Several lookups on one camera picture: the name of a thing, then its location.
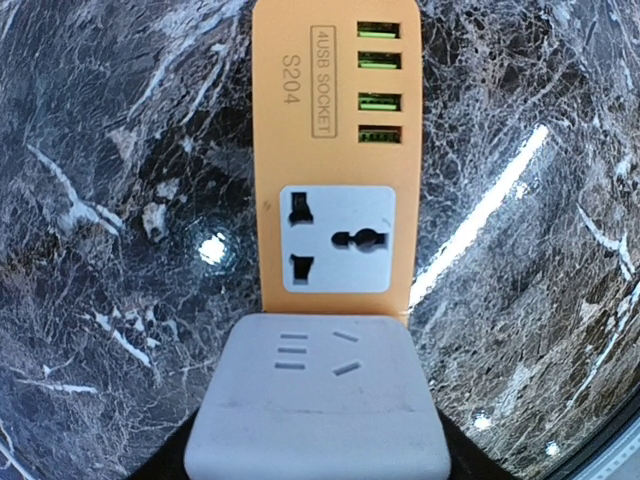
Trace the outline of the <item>white cube socket adapter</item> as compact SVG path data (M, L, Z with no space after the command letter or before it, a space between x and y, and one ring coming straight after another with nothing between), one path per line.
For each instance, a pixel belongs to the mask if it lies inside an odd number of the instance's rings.
M252 314L230 332L184 467L192 479L445 479L451 458L398 320Z

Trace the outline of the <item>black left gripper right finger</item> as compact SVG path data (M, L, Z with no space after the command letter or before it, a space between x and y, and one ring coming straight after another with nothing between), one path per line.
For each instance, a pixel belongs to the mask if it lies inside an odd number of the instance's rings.
M505 478L505 470L480 449L440 409L437 410L443 425L447 447L451 456L451 480L499 480Z

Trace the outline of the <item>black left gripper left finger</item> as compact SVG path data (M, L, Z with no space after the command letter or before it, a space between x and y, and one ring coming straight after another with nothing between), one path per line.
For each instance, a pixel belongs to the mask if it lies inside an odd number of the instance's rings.
M198 413L199 409L196 409L161 447L130 475L130 480L189 480L184 466L184 456Z

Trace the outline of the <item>orange power strip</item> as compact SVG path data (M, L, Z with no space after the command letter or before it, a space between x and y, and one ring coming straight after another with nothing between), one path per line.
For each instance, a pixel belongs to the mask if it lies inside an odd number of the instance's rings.
M259 1L255 198L269 313L406 322L423 149L414 1Z

